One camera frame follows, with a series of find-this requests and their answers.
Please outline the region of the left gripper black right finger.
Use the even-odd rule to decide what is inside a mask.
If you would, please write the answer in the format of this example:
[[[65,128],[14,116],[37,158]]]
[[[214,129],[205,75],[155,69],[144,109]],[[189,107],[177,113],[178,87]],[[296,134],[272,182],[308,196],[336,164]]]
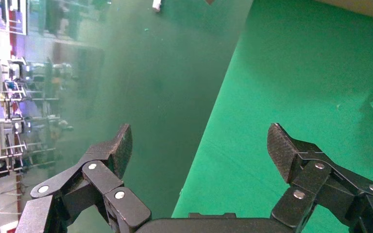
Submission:
[[[373,228],[373,181],[333,162],[317,145],[292,138],[283,127],[268,129],[267,150],[289,188],[271,218],[303,228],[317,206],[349,228]]]

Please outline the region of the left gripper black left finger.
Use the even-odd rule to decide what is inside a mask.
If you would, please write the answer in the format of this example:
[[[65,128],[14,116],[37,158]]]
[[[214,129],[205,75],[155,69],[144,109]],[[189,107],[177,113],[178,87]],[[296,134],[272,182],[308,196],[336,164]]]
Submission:
[[[35,186],[30,231],[66,233],[94,205],[114,232],[136,232],[151,211],[122,180],[132,148],[131,127],[123,124],[113,139],[90,146],[75,165]]]

